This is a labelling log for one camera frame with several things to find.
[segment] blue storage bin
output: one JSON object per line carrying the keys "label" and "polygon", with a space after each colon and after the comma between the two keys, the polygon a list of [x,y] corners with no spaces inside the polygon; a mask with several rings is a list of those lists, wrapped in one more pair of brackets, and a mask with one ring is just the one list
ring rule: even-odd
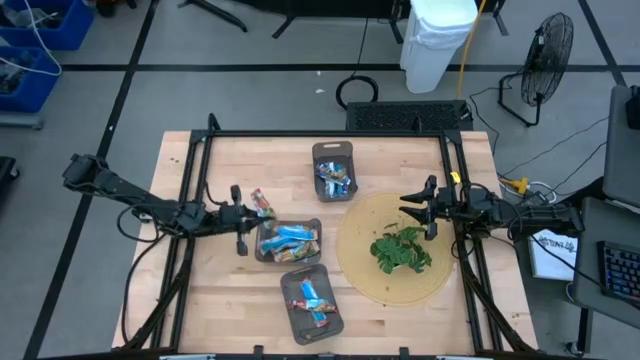
{"label": "blue storage bin", "polygon": [[[91,23],[93,12],[82,0],[28,0],[32,9],[55,6],[68,9],[57,29],[38,29],[44,44],[50,50],[77,50],[82,44]],[[24,0],[6,0],[5,6],[16,11],[24,10]],[[31,28],[0,27],[0,36],[13,46],[38,46],[40,42]]]}
{"label": "blue storage bin", "polygon": [[[58,68],[40,48],[12,48],[0,46],[0,57],[7,60],[20,58],[24,51],[31,53],[35,60],[32,69],[56,73]],[[56,84],[58,76],[27,71],[22,81],[11,94],[0,94],[0,111],[20,111],[34,113],[40,111]]]}

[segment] green plant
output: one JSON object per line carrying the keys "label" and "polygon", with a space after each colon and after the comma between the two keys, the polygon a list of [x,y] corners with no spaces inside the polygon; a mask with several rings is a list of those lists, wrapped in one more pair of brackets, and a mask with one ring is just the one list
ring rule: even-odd
{"label": "green plant", "polygon": [[[394,227],[398,229],[398,223],[385,226],[385,229]],[[417,226],[409,226],[396,233],[384,233],[371,244],[371,255],[378,259],[380,269],[391,274],[393,268],[398,265],[406,265],[417,273],[424,271],[423,267],[431,266],[431,256],[416,242],[418,234],[424,229]]]}

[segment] electric fan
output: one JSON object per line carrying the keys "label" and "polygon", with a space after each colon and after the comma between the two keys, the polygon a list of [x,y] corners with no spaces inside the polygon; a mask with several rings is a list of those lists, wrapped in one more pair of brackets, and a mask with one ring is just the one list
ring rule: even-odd
{"label": "electric fan", "polygon": [[[498,104],[527,127],[538,125],[540,107],[551,98],[558,88],[569,62],[572,45],[573,22],[571,18],[563,13],[546,18],[536,30],[522,70],[500,79]],[[508,84],[508,81],[516,76],[522,76],[520,87],[522,100],[530,106],[536,107],[536,121],[533,123],[525,120],[502,101],[504,82],[507,81]]]}

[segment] black keyboard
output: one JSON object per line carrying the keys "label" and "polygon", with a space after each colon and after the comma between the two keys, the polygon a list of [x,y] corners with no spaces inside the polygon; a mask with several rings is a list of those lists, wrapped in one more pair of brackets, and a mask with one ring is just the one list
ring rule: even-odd
{"label": "black keyboard", "polygon": [[598,259],[603,293],[640,304],[640,248],[600,241]]}

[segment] round cork board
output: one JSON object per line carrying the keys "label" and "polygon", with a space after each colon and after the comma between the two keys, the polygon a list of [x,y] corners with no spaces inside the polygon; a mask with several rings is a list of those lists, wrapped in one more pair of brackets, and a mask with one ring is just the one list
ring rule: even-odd
{"label": "round cork board", "polygon": [[438,221],[438,236],[433,241],[418,235],[419,244],[431,256],[431,266],[416,273],[409,267],[399,267],[388,275],[378,267],[369,248],[385,232],[385,226],[398,223],[398,228],[419,226],[409,215],[398,210],[400,206],[416,204],[401,201],[400,194],[374,194],[356,202],[342,218],[338,229],[336,252],[342,272],[351,285],[376,302],[391,306],[408,306],[429,299],[440,291],[453,268],[451,243],[453,227]]}

